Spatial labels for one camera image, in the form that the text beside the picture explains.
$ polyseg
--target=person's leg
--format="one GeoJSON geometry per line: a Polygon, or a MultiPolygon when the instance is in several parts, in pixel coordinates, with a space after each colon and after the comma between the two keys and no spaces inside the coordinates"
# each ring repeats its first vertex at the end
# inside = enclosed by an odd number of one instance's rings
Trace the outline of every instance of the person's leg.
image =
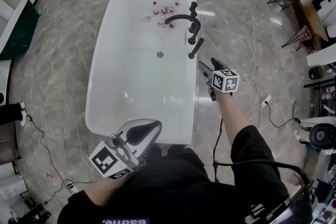
{"type": "Polygon", "coordinates": [[[169,159],[182,159],[184,161],[189,162],[197,169],[199,169],[202,173],[206,174],[206,170],[204,169],[204,164],[198,157],[198,155],[191,148],[181,148],[181,150],[176,150],[177,148],[172,148],[168,150],[168,155],[164,158],[169,159]]]}
{"type": "Polygon", "coordinates": [[[19,103],[0,106],[0,125],[16,120],[22,121],[23,115],[21,110],[22,109],[19,103]]]}

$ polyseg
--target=freestanding bathtub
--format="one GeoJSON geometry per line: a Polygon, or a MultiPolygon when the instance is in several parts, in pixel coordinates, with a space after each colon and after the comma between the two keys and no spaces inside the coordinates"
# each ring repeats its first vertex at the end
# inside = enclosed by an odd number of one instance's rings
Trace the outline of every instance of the freestanding bathtub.
{"type": "Polygon", "coordinates": [[[188,58],[191,23],[176,20],[167,30],[144,18],[175,3],[178,14],[190,14],[192,1],[110,0],[90,71],[85,115],[90,131],[110,136],[126,121],[153,119],[162,122],[156,142],[191,142],[196,81],[196,57],[188,58]]]}

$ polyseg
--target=black faucet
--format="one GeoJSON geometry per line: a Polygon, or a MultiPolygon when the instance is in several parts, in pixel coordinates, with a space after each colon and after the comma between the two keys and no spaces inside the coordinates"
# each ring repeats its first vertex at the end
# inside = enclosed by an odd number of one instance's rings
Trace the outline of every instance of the black faucet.
{"type": "Polygon", "coordinates": [[[196,7],[197,3],[196,2],[191,2],[190,6],[190,15],[185,15],[185,14],[178,14],[178,15],[173,15],[172,17],[169,17],[167,20],[164,21],[165,24],[169,24],[170,22],[178,19],[186,19],[191,22],[193,22],[189,28],[189,32],[193,33],[193,36],[188,39],[188,43],[190,45],[194,45],[196,43],[196,36],[198,35],[198,32],[201,28],[201,23],[200,21],[196,18],[197,12],[196,12],[196,7]]]}

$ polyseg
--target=gray tile floor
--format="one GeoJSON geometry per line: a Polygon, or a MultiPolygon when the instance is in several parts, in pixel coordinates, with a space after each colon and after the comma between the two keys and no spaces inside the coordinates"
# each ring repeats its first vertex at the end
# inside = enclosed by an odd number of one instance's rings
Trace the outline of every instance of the gray tile floor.
{"type": "MultiPolygon", "coordinates": [[[[89,155],[101,137],[91,133],[85,125],[85,104],[91,60],[104,11],[109,0],[39,0],[41,9],[32,44],[22,58],[15,61],[10,100],[25,101],[28,113],[46,132],[44,143],[50,148],[54,165],[64,178],[73,181],[91,180],[91,171],[80,154],[80,144],[74,119],[66,102],[57,91],[51,77],[50,44],[53,37],[55,15],[59,2],[54,35],[54,76],[62,93],[69,101],[82,140],[84,154],[89,155]]],[[[259,124],[259,103],[271,94],[272,118],[277,124],[291,117],[292,103],[297,101],[296,116],[307,117],[309,92],[303,89],[308,82],[306,52],[295,52],[295,46],[281,49],[297,30],[298,24],[291,8],[281,11],[277,4],[266,5],[268,0],[249,0],[254,13],[257,67],[255,78],[259,97],[249,114],[252,124],[259,124]]],[[[240,74],[252,73],[254,68],[254,36],[250,10],[246,0],[197,0],[199,9],[213,12],[215,16],[201,16],[205,39],[200,58],[210,64],[217,57],[236,69],[240,74]]],[[[213,180],[212,149],[218,136],[220,114],[217,104],[210,102],[205,80],[200,78],[198,116],[195,121],[194,148],[205,163],[213,180]]],[[[241,84],[234,94],[243,112],[251,108],[257,93],[253,82],[241,84]]],[[[268,120],[268,109],[261,112],[260,132],[278,161],[303,166],[305,147],[292,136],[292,126],[276,129],[268,120]]],[[[41,133],[31,123],[18,127],[18,145],[22,159],[18,167],[25,174],[28,189],[40,201],[51,197],[60,187],[60,179],[53,170],[46,150],[39,144],[41,133]]],[[[230,147],[223,135],[217,158],[230,161],[230,147]]],[[[230,168],[220,169],[219,179],[233,183],[230,168]]],[[[293,181],[289,172],[281,171],[283,179],[293,181]]],[[[56,222],[57,216],[67,202],[66,189],[56,194],[46,208],[56,222]]]]}

